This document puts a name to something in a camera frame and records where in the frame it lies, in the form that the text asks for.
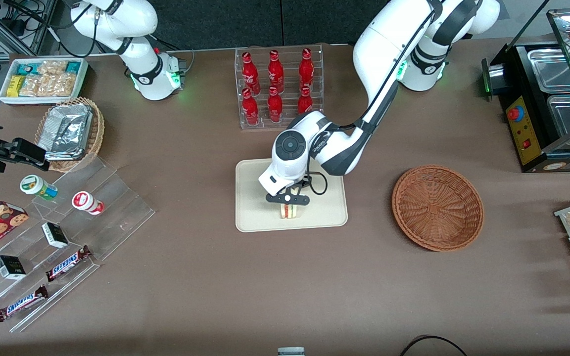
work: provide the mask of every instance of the red switch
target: red switch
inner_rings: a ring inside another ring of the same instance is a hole
[[[509,111],[507,111],[507,119],[515,121],[516,119],[518,119],[518,116],[520,115],[520,110],[518,110],[517,108],[513,108]]]

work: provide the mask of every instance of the red bottle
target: red bottle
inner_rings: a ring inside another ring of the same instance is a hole
[[[278,50],[270,50],[270,65],[267,66],[267,72],[270,74],[270,85],[275,86],[279,94],[285,91],[285,74],[283,65],[279,61]]]
[[[250,126],[258,125],[258,105],[256,105],[256,100],[252,97],[252,93],[248,88],[243,88],[242,91],[243,102],[243,113],[245,114],[247,124]]]
[[[314,101],[309,96],[309,87],[303,87],[298,99],[298,114],[300,115],[301,113],[312,111],[313,104]]]
[[[314,63],[312,62],[312,50],[303,49],[303,60],[298,66],[298,76],[300,78],[299,89],[308,86],[309,90],[314,90]]]
[[[267,99],[267,107],[270,109],[270,120],[274,123],[281,122],[283,114],[283,99],[275,86],[270,87],[270,97]]]
[[[252,63],[252,56],[249,52],[244,52],[241,57],[243,58],[243,81],[252,91],[252,96],[256,96],[261,92],[261,84],[258,83],[258,70]]]

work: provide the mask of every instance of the yellow package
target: yellow package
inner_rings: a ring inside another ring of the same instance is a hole
[[[8,89],[6,90],[7,97],[19,97],[19,89],[23,85],[25,76],[23,75],[13,75],[10,77],[10,84],[8,84]]]

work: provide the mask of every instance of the logo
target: logo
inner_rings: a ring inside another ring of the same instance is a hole
[[[23,308],[23,305],[26,304],[27,302],[31,301],[34,299],[34,293],[30,293],[29,295],[27,295],[25,298],[18,300],[15,304],[7,307],[6,309],[6,314],[10,314],[13,311]]]
[[[59,273],[61,273],[61,272],[65,272],[65,271],[64,271],[65,268],[66,268],[67,266],[69,266],[70,264],[76,262],[76,260],[78,259],[78,257],[79,257],[79,253],[78,253],[78,252],[77,252],[77,253],[74,253],[72,256],[70,256],[69,259],[66,259],[65,261],[61,262],[58,266],[54,267],[54,268],[52,269],[52,275],[57,275],[57,274],[59,274]]]

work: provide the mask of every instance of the green indicator light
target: green indicator light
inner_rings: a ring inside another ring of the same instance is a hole
[[[404,75],[404,70],[406,69],[406,66],[408,65],[408,61],[403,61],[402,65],[400,65],[400,70],[397,71],[397,79],[398,81],[400,81],[401,79],[403,79],[403,75]]]

